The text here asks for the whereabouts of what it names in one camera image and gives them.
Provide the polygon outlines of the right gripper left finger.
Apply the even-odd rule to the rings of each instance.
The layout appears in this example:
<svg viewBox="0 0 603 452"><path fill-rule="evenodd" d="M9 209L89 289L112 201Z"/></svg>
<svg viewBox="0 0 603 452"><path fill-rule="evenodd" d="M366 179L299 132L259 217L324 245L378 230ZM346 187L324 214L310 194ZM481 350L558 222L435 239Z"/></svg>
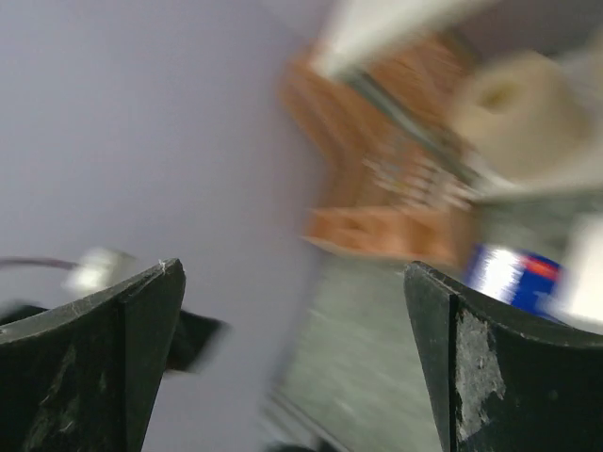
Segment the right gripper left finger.
<svg viewBox="0 0 603 452"><path fill-rule="evenodd" d="M2 326L2 450L140 451L184 294L170 259Z"/></svg>

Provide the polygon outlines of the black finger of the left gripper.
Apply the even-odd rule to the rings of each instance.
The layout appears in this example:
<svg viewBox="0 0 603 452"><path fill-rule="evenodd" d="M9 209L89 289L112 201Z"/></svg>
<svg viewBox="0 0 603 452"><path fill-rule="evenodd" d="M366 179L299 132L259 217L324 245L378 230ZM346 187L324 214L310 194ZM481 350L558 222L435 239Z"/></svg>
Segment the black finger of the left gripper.
<svg viewBox="0 0 603 452"><path fill-rule="evenodd" d="M207 361L230 325L217 318L181 310L166 361L165 373L193 373Z"/></svg>

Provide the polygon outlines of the plain white paper roll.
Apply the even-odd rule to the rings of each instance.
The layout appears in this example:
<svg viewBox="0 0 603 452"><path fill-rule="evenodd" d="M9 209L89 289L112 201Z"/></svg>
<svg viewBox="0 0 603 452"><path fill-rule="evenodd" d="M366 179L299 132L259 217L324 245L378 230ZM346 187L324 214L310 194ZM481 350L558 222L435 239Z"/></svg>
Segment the plain white paper roll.
<svg viewBox="0 0 603 452"><path fill-rule="evenodd" d="M602 216L584 218L568 252L565 310L574 318L602 324Z"/></svg>

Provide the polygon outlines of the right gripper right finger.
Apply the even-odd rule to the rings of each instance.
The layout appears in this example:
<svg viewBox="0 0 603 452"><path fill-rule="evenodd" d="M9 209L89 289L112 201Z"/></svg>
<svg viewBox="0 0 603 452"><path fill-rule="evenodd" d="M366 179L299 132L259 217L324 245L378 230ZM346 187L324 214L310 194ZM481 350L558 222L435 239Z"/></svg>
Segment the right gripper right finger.
<svg viewBox="0 0 603 452"><path fill-rule="evenodd" d="M445 451L599 451L602 338L413 262L404 294Z"/></svg>

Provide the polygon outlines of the blue paper roll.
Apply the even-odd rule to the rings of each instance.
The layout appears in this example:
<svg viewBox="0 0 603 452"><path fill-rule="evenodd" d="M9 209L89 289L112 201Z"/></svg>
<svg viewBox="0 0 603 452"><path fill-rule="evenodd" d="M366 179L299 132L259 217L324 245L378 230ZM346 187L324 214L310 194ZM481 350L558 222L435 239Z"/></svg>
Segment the blue paper roll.
<svg viewBox="0 0 603 452"><path fill-rule="evenodd" d="M531 315L561 323L551 306L563 273L562 266L538 253L480 244L469 260L463 283Z"/></svg>

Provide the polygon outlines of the brown roll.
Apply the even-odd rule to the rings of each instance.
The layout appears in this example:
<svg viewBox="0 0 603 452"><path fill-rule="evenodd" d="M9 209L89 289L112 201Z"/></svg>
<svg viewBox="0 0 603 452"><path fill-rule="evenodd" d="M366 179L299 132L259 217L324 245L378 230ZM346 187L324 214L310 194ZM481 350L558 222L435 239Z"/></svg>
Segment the brown roll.
<svg viewBox="0 0 603 452"><path fill-rule="evenodd" d="M448 128L495 174L526 183L582 153L593 121L562 67L521 51L475 72L456 91Z"/></svg>

